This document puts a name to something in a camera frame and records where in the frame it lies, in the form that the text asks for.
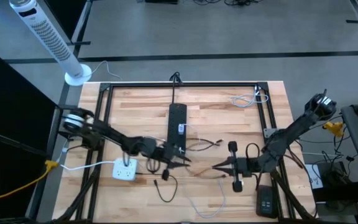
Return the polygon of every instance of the electrical outlet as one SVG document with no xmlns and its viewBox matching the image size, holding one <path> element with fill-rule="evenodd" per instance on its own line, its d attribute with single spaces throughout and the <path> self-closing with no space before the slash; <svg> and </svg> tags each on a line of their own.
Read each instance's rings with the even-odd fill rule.
<svg viewBox="0 0 358 224">
<path fill-rule="evenodd" d="M 125 166 L 122 158 L 117 158 L 112 168 L 112 177 L 118 180 L 133 181 L 136 176 L 136 168 L 136 159 L 129 159 L 128 166 Z"/>
</svg>

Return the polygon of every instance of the concrete floor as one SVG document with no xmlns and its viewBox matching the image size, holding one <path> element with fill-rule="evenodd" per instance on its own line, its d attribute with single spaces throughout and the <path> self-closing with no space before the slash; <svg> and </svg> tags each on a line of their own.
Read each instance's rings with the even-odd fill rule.
<svg viewBox="0 0 358 224">
<path fill-rule="evenodd" d="M 50 15 L 44 2 L 39 0 L 39 3 Z M 85 41 L 92 43 L 82 46 L 79 57 L 358 50 L 358 24 L 346 24 L 346 19 L 357 19 L 348 0 L 265 0 L 243 8 L 229 7 L 223 2 L 199 6 L 193 1 L 180 1 L 175 6 L 136 3 L 135 0 L 95 1 L 84 36 Z M 64 36 L 57 22 L 52 22 Z M 50 58 L 7 1 L 2 0 L 0 57 Z M 94 69 L 99 62 L 86 64 Z M 109 64 L 110 71 L 120 75 L 123 81 L 168 80 L 175 71 L 181 73 L 184 81 L 283 80 L 294 117 L 302 114 L 305 102 L 324 88 L 338 102 L 339 108 L 358 103 L 358 56 Z M 12 66 L 51 100 L 60 101 L 64 80 L 57 63 Z M 117 81 L 117 78 L 107 74 L 103 65 L 91 81 Z M 80 91 L 81 87 L 70 87 L 66 103 L 77 104 Z M 330 135 L 317 129 L 303 138 L 332 140 Z M 62 144 L 63 140 L 58 139 L 54 157 L 59 155 Z M 333 153 L 331 144 L 303 145 L 305 152 L 324 149 Z M 345 155 L 356 154 L 351 140 L 342 145 L 341 151 Z M 305 155 L 306 163 L 321 159 L 321 156 Z M 350 178 L 358 181 L 358 160 L 352 164 Z M 40 221 L 52 215 L 59 180 L 59 172 L 48 177 Z"/>
</svg>

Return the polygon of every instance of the tower fan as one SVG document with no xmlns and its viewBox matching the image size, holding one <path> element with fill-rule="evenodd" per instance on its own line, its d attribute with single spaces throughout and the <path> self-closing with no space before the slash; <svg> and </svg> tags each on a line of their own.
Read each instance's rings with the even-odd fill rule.
<svg viewBox="0 0 358 224">
<path fill-rule="evenodd" d="M 78 62 L 37 0 L 9 0 L 9 4 L 64 69 L 65 80 L 69 85 L 79 86 L 91 78 L 89 66 Z"/>
</svg>

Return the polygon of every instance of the remote control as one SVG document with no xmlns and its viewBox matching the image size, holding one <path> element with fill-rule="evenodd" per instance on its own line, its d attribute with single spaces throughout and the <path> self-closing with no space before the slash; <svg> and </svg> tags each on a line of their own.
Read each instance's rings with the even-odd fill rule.
<svg viewBox="0 0 358 224">
<path fill-rule="evenodd" d="M 256 214 L 261 217 L 277 218 L 277 205 L 271 186 L 259 185 L 256 199 Z"/>
</svg>

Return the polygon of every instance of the wooden tabletop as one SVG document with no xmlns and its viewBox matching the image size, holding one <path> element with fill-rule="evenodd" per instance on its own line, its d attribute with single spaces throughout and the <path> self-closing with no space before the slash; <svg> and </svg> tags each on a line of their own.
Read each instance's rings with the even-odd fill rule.
<svg viewBox="0 0 358 224">
<path fill-rule="evenodd" d="M 286 128 L 292 121 L 290 106 L 283 82 L 268 82 L 271 101 L 278 128 Z M 80 107 L 95 110 L 99 83 L 85 83 L 80 98 Z M 255 213 L 255 178 L 245 178 L 243 191 L 232 190 L 232 177 L 222 179 L 226 206 L 213 218 L 204 219 L 197 215 L 188 197 L 194 201 L 197 209 L 205 215 L 216 211 L 223 202 L 218 180 L 208 179 L 223 173 L 209 169 L 212 165 L 224 161 L 230 156 L 227 150 L 229 141 L 237 141 L 238 156 L 245 156 L 245 147 L 254 142 L 264 145 L 262 128 L 257 105 L 238 108 L 229 102 L 230 96 L 253 94 L 250 87 L 181 87 L 175 91 L 175 102 L 188 105 L 188 138 L 205 138 L 211 141 L 224 139 L 220 146 L 214 146 L 201 152 L 187 152 L 193 161 L 190 172 L 176 168 L 171 174 L 178 179 L 178 191 L 170 203 L 160 200 L 154 179 L 157 179 L 162 197 L 172 197 L 175 181 L 167 182 L 160 176 L 138 175 L 133 182 L 112 178 L 112 164 L 103 164 L 95 206 L 94 222 L 271 222 L 269 218 L 259 217 Z M 114 88 L 109 124 L 127 136 L 155 136 L 167 138 L 168 106 L 172 100 L 171 88 Z M 102 106 L 104 111 L 106 99 Z M 70 146 L 79 145 L 73 142 Z M 188 141 L 187 145 L 197 143 Z M 300 147 L 292 144 L 293 152 L 303 160 Z M 249 149 L 250 157 L 257 156 L 257 150 Z M 122 157 L 121 148 L 107 142 L 104 148 L 104 161 L 113 161 Z M 67 155 L 65 165 L 83 166 L 86 150 L 73 149 Z M 136 157 L 145 166 L 146 158 Z M 314 213 L 314 200 L 308 176 L 293 161 L 285 158 L 290 188 L 301 204 Z M 143 167 L 138 172 L 147 173 Z M 72 203 L 80 190 L 83 170 L 64 170 L 60 182 L 53 218 L 59 217 Z M 262 175 L 261 184 L 271 185 L 270 176 Z M 86 196 L 83 216 L 86 217 L 90 192 Z M 280 189 L 284 214 L 287 206 Z"/>
</svg>

